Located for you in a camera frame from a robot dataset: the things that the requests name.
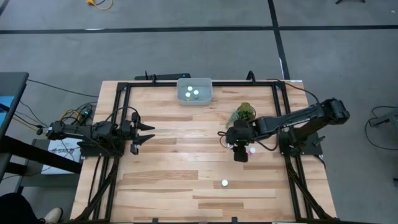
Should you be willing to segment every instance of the person's shoe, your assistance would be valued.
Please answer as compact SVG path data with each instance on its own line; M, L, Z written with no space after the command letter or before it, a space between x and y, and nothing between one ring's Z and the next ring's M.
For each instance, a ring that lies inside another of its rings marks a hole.
M58 223L61 220L63 214L62 208L54 208L45 217L45 223Z

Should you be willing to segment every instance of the green plant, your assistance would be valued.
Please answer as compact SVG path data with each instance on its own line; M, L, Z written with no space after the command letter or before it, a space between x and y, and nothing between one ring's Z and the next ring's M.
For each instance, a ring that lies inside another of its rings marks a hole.
M243 119L245 121L250 121L256 117L256 110L249 103L242 103L241 106L234 111L226 123L225 128L234 123L238 119Z

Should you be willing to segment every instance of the floor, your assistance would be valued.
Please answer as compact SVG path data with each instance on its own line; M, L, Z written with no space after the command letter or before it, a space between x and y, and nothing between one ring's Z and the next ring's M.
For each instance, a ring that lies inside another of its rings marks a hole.
M344 0L335 5L334 0L117 0L108 11L84 1L0 0L0 4L3 1L7 5L0 14L2 72L29 72L33 80L97 95L103 80L132 80L146 70L189 72L212 79L242 79L252 70L257 79L303 80L319 99L343 100L351 113L349 121L320 131L326 136L322 146L337 214L349 221L395 223L398 219L398 189L392 182L398 177L398 154L371 146L363 131L371 108L397 105L398 29L376 29L398 24L397 1ZM272 20L270 2L277 21ZM275 22L280 32L270 29ZM116 29L202 26L260 28L222 32ZM297 26L304 28L292 30ZM337 27L315 30L309 26ZM77 30L103 28L110 30L104 34ZM67 31L29 34L54 29ZM28 83L22 101L50 123L65 110L92 99ZM22 105L18 111L29 112ZM43 138L19 123L12 123L7 134L29 143ZM398 145L388 125L370 129L369 135L380 145ZM17 177L4 180L0 194L12 192L16 182ZM23 194L38 217L57 206L68 217L75 189L29 188Z

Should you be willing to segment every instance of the wooden tabletop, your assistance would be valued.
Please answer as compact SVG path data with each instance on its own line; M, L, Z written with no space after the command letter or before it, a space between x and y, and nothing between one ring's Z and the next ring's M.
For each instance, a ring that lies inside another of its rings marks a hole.
M300 82L292 84L303 88ZM116 81L103 82L94 121L102 121L112 112L116 85ZM175 87L132 89L129 106L138 110L145 124L156 127L141 134L156 136L141 147L138 156L126 147L111 221L151 222L154 217L161 222L230 222L231 217L247 222L294 220L285 162L279 150L270 152L253 144L257 152L249 162L235 162L233 152L219 144L217 135L225 131L231 113L242 102L250 103L257 117L275 116L271 88L214 87L208 106L180 106L175 92ZM292 111L308 106L303 91L288 86L287 93ZM273 136L263 143L273 147L275 140ZM83 163L71 218L87 205L96 160L89 158ZM335 216L323 164L313 156L302 156L302 160L309 191L327 213ZM223 179L228 180L227 187L222 187ZM302 194L297 192L305 217ZM107 193L103 198L100 218L104 217Z

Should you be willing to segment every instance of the small white ball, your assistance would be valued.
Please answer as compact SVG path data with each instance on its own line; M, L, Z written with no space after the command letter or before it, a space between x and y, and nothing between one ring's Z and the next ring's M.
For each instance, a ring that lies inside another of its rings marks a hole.
M221 184L222 184L223 187L228 186L228 180L221 181Z

